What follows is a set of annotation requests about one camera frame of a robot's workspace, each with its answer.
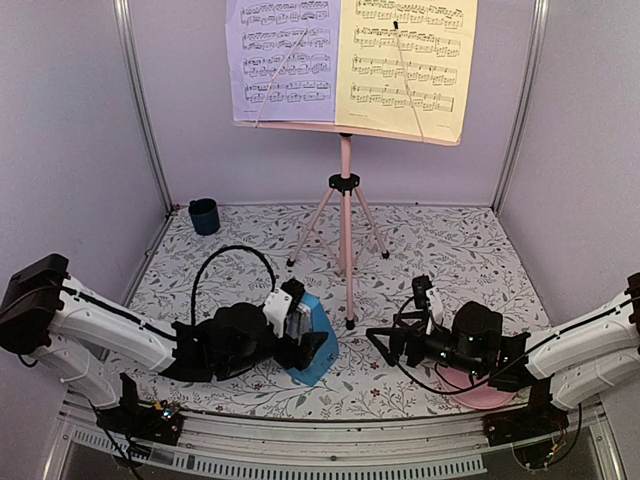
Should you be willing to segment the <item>yellow sheet music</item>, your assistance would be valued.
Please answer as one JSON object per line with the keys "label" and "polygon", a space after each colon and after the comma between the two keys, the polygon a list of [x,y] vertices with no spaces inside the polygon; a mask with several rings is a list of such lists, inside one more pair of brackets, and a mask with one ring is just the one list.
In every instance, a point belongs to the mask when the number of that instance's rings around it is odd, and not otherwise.
{"label": "yellow sheet music", "polygon": [[457,144],[478,7],[476,1],[342,2],[336,124]]}

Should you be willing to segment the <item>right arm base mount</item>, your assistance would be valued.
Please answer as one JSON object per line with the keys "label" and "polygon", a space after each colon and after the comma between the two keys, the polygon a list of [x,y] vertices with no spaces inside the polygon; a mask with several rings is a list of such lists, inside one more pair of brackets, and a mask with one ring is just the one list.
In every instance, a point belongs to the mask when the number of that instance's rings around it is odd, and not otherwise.
{"label": "right arm base mount", "polygon": [[550,403],[487,414],[483,433],[490,446],[499,446],[560,432],[569,426],[567,413]]}

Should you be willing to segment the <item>purple sheet music paper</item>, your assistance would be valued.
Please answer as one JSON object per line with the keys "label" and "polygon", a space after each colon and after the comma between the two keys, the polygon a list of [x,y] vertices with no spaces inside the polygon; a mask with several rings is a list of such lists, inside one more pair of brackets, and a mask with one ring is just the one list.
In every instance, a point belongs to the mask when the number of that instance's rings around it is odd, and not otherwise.
{"label": "purple sheet music paper", "polygon": [[339,1],[226,3],[236,122],[335,120]]}

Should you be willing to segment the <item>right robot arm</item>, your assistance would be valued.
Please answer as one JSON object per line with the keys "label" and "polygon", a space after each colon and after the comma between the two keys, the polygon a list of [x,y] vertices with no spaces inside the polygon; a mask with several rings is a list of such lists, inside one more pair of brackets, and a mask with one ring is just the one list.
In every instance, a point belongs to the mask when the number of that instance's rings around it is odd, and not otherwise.
{"label": "right robot arm", "polygon": [[615,386],[639,368],[639,277],[602,307],[560,326],[503,333],[503,317],[469,301],[451,327],[440,325],[443,306],[428,276],[413,279],[412,312],[399,310],[389,327],[369,328],[367,339],[390,366],[406,373],[425,360],[463,372],[470,385],[451,384],[446,396],[461,396],[487,385],[517,392],[543,387],[517,415],[517,427],[537,436],[552,424],[556,409],[568,411]]}

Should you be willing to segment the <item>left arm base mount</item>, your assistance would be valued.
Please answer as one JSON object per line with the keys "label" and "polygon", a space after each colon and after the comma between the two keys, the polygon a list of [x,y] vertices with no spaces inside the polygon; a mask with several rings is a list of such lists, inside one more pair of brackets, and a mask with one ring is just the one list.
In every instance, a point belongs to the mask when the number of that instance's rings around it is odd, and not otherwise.
{"label": "left arm base mount", "polygon": [[181,436],[184,417],[180,406],[166,400],[153,405],[119,405],[98,409],[97,424],[128,439],[146,440],[176,446]]}

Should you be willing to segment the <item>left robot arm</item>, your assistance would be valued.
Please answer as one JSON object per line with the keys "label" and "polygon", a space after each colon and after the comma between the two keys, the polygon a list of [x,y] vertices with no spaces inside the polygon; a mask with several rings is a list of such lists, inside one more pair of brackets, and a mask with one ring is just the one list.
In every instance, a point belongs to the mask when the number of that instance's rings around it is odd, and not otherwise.
{"label": "left robot arm", "polygon": [[1,303],[1,347],[58,370],[128,434],[148,426],[148,412],[126,396],[86,343],[119,353],[164,378],[226,381],[274,360],[296,382],[315,385],[338,356],[335,332],[319,300],[291,279],[260,305],[219,308],[210,319],[181,323],[136,314],[85,287],[50,254],[14,273]]}

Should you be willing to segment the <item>blue metronome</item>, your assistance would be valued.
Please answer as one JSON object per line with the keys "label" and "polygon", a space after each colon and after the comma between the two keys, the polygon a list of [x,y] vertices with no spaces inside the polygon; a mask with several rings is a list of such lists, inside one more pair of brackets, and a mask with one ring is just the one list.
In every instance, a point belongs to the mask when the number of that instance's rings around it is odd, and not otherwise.
{"label": "blue metronome", "polygon": [[314,386],[328,372],[338,357],[336,334],[320,301],[305,293],[286,323],[286,333],[294,344],[311,352],[304,368],[292,366],[286,373],[295,381]]}

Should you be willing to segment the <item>pink music stand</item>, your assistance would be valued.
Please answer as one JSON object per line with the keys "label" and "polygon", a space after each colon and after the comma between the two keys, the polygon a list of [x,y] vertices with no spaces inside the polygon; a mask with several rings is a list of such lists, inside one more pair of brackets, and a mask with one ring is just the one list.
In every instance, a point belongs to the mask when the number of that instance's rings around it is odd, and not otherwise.
{"label": "pink music stand", "polygon": [[352,138],[355,135],[388,138],[393,140],[404,140],[419,142],[428,145],[438,145],[452,147],[460,144],[459,140],[437,140],[435,138],[415,136],[402,133],[383,132],[380,130],[366,129],[352,126],[338,126],[330,122],[291,122],[291,121],[235,121],[238,127],[254,129],[278,129],[295,131],[314,131],[321,133],[337,134],[340,139],[340,172],[328,179],[328,188],[318,204],[314,214],[301,234],[295,248],[287,258],[287,266],[293,267],[311,233],[315,231],[315,226],[320,215],[328,205],[333,195],[340,198],[340,246],[338,256],[338,272],[346,278],[346,319],[345,327],[348,330],[355,328],[356,314],[354,310],[354,254],[353,254],[353,234],[352,234],[352,200],[356,199],[360,204],[366,219],[371,228],[371,234],[377,243],[381,257],[387,259],[389,250],[382,239],[377,224],[369,208],[368,202],[360,186],[360,177],[352,171]]}

